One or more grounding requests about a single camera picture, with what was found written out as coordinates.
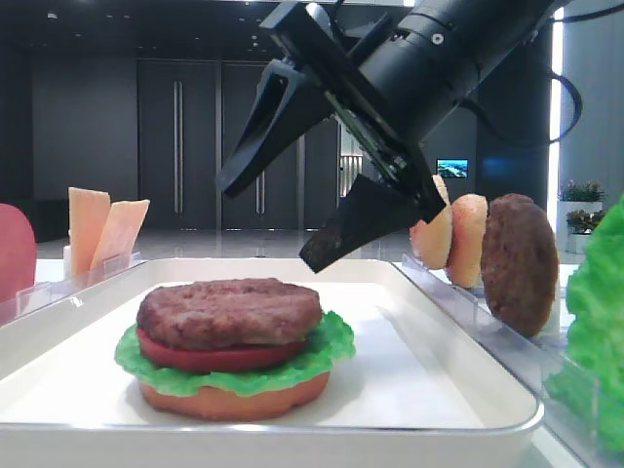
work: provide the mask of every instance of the white tray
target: white tray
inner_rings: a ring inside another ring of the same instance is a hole
[[[113,361],[142,297],[245,277],[319,291],[353,327],[356,357],[335,367],[318,401],[281,419],[207,424],[152,410]],[[319,275],[298,259],[153,260],[1,328],[0,352],[7,467],[510,467],[543,416],[407,276],[374,260]]]

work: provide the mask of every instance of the bottom bun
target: bottom bun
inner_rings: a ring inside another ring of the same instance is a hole
[[[451,205],[452,245],[448,255],[447,275],[461,288],[474,288],[481,276],[481,255],[488,200],[481,195],[462,195]]]
[[[271,419],[316,400],[330,380],[325,372],[295,387],[239,397],[234,392],[202,387],[192,397],[163,395],[146,383],[140,383],[145,401],[157,410],[176,412],[212,421],[258,421]]]

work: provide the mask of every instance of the burger patty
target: burger patty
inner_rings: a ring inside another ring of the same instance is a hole
[[[546,213],[527,196],[489,205],[481,269],[494,317],[523,336],[538,334],[555,299],[559,260]]]
[[[316,291],[269,278],[157,288],[141,303],[136,322],[156,341],[197,350],[290,343],[322,316]]]

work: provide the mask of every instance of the door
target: door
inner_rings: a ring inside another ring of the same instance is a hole
[[[319,229],[333,214],[338,192],[338,124],[327,119],[305,134],[304,227]]]
[[[222,70],[223,159],[233,153],[255,101],[264,66],[226,63]],[[296,142],[238,197],[223,197],[224,229],[296,229]]]
[[[139,63],[140,191],[145,225],[215,228],[215,68]]]

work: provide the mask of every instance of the clear acrylic holder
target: clear acrylic holder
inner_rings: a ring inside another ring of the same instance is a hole
[[[542,400],[546,410],[545,426],[571,453],[587,466],[622,466],[624,453],[608,449],[601,433],[606,411],[622,414],[621,424],[624,425],[624,402],[610,398],[601,390],[600,381],[594,375],[565,355],[563,336],[561,339],[526,339],[493,317],[481,306],[476,295],[445,283],[412,256],[403,256],[402,269],[466,333]],[[570,393],[584,396],[574,405],[569,400],[556,399],[549,392],[551,377],[563,370]]]
[[[90,270],[83,275],[59,282],[39,283],[32,288],[19,291],[15,299],[0,303],[0,327],[101,283],[140,263],[142,263],[140,253],[118,255],[105,260],[102,267]]]

